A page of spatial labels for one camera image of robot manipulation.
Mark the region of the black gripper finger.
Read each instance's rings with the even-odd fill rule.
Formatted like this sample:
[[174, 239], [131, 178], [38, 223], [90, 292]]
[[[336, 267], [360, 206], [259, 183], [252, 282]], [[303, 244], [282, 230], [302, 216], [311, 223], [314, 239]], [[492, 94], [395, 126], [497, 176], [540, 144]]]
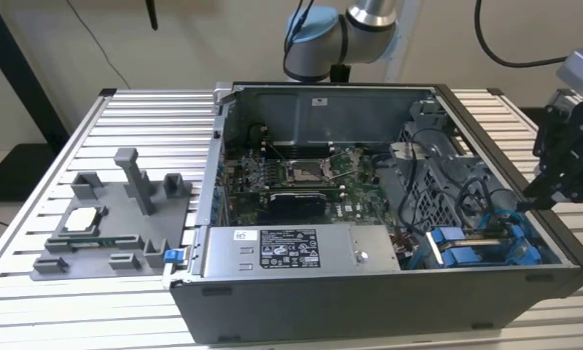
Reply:
[[559, 161], [559, 193], [573, 203], [583, 203], [583, 141]]
[[547, 210], [555, 204], [552, 195], [561, 188], [559, 175], [563, 172], [560, 161], [568, 161], [573, 147], [573, 126], [569, 113], [553, 105], [525, 109], [525, 115], [537, 126], [532, 155], [537, 158], [537, 172], [523, 189], [525, 200], [520, 203], [524, 211]]

